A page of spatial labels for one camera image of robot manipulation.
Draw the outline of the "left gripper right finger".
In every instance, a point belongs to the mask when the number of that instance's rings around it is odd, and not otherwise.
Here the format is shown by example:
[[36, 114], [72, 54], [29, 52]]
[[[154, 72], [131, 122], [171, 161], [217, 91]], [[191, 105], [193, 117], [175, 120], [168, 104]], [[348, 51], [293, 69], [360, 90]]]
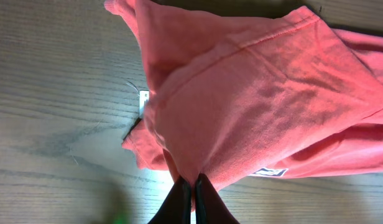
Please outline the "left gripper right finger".
[[195, 215], [197, 224], [239, 224], [205, 174], [195, 183]]

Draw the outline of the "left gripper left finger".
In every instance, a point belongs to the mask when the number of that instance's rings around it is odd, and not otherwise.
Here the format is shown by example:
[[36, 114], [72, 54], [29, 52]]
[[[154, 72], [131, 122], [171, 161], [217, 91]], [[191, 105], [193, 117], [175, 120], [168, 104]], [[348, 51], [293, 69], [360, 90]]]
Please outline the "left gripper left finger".
[[190, 184], [179, 177], [149, 224], [190, 224], [191, 200]]

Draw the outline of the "red t-shirt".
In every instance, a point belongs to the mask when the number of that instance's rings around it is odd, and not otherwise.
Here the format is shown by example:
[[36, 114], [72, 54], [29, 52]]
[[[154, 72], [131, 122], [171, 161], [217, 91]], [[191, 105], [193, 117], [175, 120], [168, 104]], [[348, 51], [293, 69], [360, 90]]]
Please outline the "red t-shirt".
[[246, 176], [383, 172], [383, 37], [332, 29], [307, 7], [221, 17], [106, 1], [141, 50], [149, 101], [123, 147], [143, 169], [216, 190]]

